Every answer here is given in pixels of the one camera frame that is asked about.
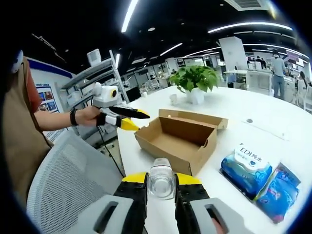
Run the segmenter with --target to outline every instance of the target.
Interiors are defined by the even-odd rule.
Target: potted plant
[[[204,92],[213,90],[218,86],[218,75],[211,67],[188,66],[182,67],[177,73],[169,78],[176,84],[178,90],[186,93],[193,104],[204,102]]]

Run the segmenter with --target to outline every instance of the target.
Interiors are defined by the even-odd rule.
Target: open cardboard box
[[[140,147],[167,158],[175,172],[196,175],[215,150],[217,129],[226,128],[228,120],[173,110],[158,115],[135,133]]]

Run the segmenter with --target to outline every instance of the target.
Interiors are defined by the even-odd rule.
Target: green plant
[[[191,91],[198,87],[202,91],[207,92],[213,90],[214,86],[218,86],[218,75],[211,67],[204,66],[188,66],[182,67],[179,71],[169,78],[176,84],[178,90],[184,93],[184,90]]]

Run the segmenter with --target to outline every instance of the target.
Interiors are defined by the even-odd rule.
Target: small white cup
[[[176,94],[171,94],[169,96],[169,98],[170,98],[170,101],[171,101],[172,105],[176,105],[177,104],[177,95]]]

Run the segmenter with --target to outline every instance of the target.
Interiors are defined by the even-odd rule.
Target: blue tissue pack
[[[244,144],[239,145],[221,162],[221,173],[250,200],[265,186],[272,166]]]
[[[293,181],[283,171],[276,171],[268,185],[257,196],[256,205],[274,223],[284,220],[287,210],[294,204],[299,190]]]

